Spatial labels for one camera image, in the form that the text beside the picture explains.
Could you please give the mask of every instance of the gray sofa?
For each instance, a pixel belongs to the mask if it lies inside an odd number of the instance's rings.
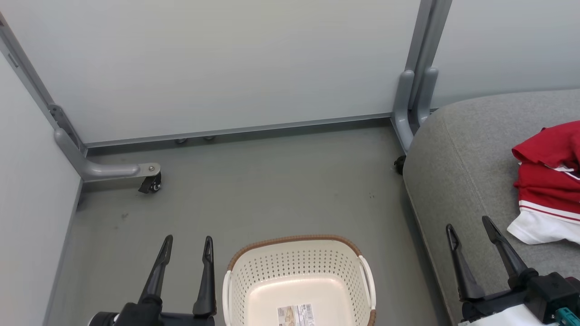
[[[418,130],[403,178],[451,321],[461,320],[445,236],[452,223],[472,272],[486,294],[508,289],[508,275],[485,233],[488,215],[529,267],[580,278],[580,245],[526,245],[506,231],[517,217],[511,149],[542,127],[580,120],[580,90],[481,97],[443,107]]]

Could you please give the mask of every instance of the teal connector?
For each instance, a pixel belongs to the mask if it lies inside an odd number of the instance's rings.
[[[580,319],[568,308],[556,310],[556,321],[559,326],[580,326]]]

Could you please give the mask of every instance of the gray floor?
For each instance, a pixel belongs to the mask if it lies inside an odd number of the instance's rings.
[[[175,240],[164,311],[191,312],[204,238],[211,235],[216,324],[224,325],[222,279],[236,251],[255,241],[317,233],[345,236],[362,250],[375,277],[377,325],[448,325],[402,178],[392,168],[400,147],[392,128],[377,123],[92,157],[157,161],[163,189],[83,194],[49,325],[86,325],[97,311],[119,311],[135,301],[167,234]]]

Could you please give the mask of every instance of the white wall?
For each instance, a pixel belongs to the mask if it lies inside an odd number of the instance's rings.
[[[80,178],[4,57],[0,57],[0,108],[1,323],[40,326]]]
[[[85,143],[388,113],[420,0],[0,0]]]
[[[580,1],[454,0],[433,66],[432,108],[580,87]]]

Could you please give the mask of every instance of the perforated holes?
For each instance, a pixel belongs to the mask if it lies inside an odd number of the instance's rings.
[[[245,298],[253,285],[274,278],[304,274],[330,274],[342,279],[348,289],[354,324],[366,325],[368,320],[365,317],[368,317],[369,310],[362,282],[364,275],[360,275],[358,259],[352,253],[349,256],[340,250],[318,248],[241,257],[232,271],[232,325],[245,326]]]

